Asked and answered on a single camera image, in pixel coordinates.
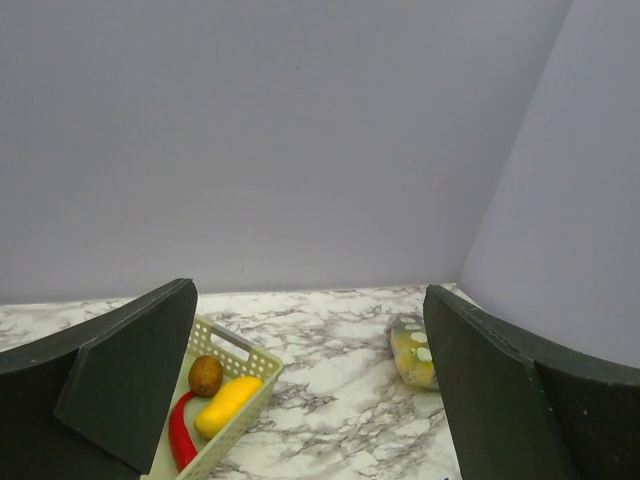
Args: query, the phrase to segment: yellow squash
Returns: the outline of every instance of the yellow squash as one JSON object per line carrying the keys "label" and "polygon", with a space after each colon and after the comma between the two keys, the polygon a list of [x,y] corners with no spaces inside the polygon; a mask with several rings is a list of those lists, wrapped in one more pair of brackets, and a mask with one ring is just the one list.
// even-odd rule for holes
{"label": "yellow squash", "polygon": [[196,417],[193,426],[204,438],[213,438],[260,389],[256,377],[238,377],[225,383]]}

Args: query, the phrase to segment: kiwi fruit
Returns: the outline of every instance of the kiwi fruit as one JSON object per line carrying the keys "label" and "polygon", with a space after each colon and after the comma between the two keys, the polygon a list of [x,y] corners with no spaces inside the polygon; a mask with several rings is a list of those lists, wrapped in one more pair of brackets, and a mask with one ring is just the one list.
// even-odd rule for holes
{"label": "kiwi fruit", "polygon": [[189,370],[189,388],[200,397],[212,397],[222,385],[224,368],[217,358],[201,355]]}

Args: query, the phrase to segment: produce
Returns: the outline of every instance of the produce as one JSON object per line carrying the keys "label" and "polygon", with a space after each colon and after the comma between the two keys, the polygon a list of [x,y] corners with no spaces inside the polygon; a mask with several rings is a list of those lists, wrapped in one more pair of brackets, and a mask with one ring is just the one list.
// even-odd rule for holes
{"label": "produce", "polygon": [[223,377],[224,369],[218,359],[202,355],[189,370],[189,388],[201,397],[212,397],[220,390]]}
{"label": "produce", "polygon": [[233,419],[262,384],[262,380],[256,377],[238,377],[223,385],[196,417],[196,431],[206,439],[213,438]]}
{"label": "produce", "polygon": [[189,431],[184,424],[184,407],[195,394],[191,391],[185,393],[173,407],[169,415],[169,444],[171,454],[179,472],[185,469],[189,462],[198,454],[191,441]]}

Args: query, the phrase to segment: plastic basket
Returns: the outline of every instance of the plastic basket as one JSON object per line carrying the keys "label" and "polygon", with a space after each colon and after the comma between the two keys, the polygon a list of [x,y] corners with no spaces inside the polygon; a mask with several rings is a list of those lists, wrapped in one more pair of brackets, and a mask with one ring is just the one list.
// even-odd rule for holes
{"label": "plastic basket", "polygon": [[[234,351],[238,353],[227,350],[221,345],[221,341],[226,341],[236,347]],[[211,355],[220,360],[225,370],[225,381],[253,375],[261,378],[264,384],[235,418],[209,441],[202,439],[196,433],[193,428],[193,420],[210,399],[194,398],[191,400],[185,409],[185,424],[198,449],[198,455],[187,468],[178,473],[171,456],[167,424],[165,423],[151,472],[149,475],[141,477],[144,480],[205,480],[209,478],[218,462],[269,404],[273,387],[283,368],[282,360],[275,355],[226,328],[215,325],[207,317],[196,315],[176,389],[173,393],[171,408],[189,390],[187,381],[189,369],[193,361],[200,355]]]}

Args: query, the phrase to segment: gray wall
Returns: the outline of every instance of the gray wall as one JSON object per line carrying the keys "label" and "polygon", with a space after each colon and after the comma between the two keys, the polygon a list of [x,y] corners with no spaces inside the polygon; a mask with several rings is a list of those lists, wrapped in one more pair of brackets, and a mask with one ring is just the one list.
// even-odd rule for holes
{"label": "gray wall", "polygon": [[640,367],[640,2],[571,7],[460,286],[547,338]]}
{"label": "gray wall", "polygon": [[569,0],[0,4],[0,301],[450,281]]}

